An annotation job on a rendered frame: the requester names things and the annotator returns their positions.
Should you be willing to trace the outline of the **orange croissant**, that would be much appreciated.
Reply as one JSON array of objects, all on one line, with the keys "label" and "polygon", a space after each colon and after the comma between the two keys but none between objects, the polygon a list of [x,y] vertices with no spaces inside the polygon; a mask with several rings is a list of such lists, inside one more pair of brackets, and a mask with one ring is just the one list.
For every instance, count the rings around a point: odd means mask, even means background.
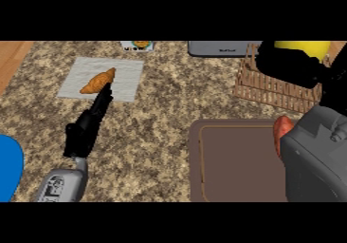
[{"label": "orange croissant", "polygon": [[98,93],[102,90],[104,86],[114,82],[116,72],[117,69],[113,67],[105,72],[97,74],[91,79],[89,83],[86,84],[86,86],[82,88],[80,93],[82,94]]}]

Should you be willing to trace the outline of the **dark grey appliance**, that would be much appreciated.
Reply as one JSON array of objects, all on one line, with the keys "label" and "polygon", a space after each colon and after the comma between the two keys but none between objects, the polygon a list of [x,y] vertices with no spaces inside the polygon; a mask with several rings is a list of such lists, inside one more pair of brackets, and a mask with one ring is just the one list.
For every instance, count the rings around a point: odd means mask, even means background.
[{"label": "dark grey appliance", "polygon": [[188,53],[194,57],[241,58],[247,54],[250,44],[261,45],[261,41],[190,41]]}]

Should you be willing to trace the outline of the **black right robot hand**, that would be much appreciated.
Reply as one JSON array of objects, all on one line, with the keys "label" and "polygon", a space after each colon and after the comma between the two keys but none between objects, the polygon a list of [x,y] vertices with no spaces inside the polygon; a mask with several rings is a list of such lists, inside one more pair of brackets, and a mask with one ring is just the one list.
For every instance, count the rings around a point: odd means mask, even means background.
[{"label": "black right robot hand", "polygon": [[309,57],[302,50],[275,47],[274,41],[264,41],[258,52],[259,71],[309,89],[321,84],[320,105],[347,117],[347,43],[331,66],[321,64],[318,58]]}]

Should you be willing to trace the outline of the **yellow lemon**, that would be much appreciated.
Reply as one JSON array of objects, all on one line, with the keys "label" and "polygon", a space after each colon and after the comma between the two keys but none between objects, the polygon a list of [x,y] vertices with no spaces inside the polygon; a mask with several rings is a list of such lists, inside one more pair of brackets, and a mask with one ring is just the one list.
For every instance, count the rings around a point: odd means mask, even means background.
[{"label": "yellow lemon", "polygon": [[324,62],[331,48],[330,41],[277,41],[275,48],[280,50],[281,57],[287,60],[303,61],[315,58]]}]

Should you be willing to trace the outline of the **white cloth napkin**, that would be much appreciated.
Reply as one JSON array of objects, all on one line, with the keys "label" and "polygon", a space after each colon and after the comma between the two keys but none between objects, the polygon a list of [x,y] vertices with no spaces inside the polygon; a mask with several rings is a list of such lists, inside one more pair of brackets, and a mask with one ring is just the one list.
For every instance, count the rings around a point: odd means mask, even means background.
[{"label": "white cloth napkin", "polygon": [[108,87],[117,101],[134,102],[144,64],[136,60],[79,57],[58,96],[94,99],[102,88]]}]

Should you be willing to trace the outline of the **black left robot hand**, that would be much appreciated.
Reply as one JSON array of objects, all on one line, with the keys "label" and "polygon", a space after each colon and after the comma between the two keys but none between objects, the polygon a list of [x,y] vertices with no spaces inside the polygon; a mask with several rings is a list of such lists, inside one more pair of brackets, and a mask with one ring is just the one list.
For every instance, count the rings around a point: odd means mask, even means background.
[{"label": "black left robot hand", "polygon": [[86,158],[94,151],[100,125],[113,100],[111,85],[107,84],[97,95],[92,108],[85,110],[76,123],[67,125],[66,157]]}]

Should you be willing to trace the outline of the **orange-red vegetable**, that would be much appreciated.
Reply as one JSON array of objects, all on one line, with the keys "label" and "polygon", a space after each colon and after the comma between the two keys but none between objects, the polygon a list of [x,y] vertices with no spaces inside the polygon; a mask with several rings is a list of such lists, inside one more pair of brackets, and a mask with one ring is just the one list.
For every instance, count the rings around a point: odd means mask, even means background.
[{"label": "orange-red vegetable", "polygon": [[280,116],[274,125],[274,137],[277,152],[281,151],[281,138],[295,127],[295,122],[287,116]]}]

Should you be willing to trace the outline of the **blue round object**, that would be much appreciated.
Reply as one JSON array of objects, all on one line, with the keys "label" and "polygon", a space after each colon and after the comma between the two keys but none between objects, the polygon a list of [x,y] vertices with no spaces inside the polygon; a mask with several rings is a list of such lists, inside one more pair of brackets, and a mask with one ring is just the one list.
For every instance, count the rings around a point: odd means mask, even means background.
[{"label": "blue round object", "polygon": [[9,202],[24,170],[24,153],[18,141],[0,134],[0,202]]}]

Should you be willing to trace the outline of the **white printed box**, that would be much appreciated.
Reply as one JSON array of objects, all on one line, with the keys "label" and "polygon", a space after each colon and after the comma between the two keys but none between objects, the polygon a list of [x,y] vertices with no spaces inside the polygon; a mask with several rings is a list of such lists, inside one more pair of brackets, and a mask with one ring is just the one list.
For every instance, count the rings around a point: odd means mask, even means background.
[{"label": "white printed box", "polygon": [[122,41],[125,51],[154,51],[153,41]]}]

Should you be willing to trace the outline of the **brown tray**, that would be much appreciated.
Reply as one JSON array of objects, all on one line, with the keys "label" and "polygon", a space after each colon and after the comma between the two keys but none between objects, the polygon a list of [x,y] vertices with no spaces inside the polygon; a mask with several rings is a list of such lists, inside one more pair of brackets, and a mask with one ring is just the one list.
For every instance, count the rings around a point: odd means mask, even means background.
[{"label": "brown tray", "polygon": [[274,120],[197,120],[190,129],[191,200],[286,202]]}]

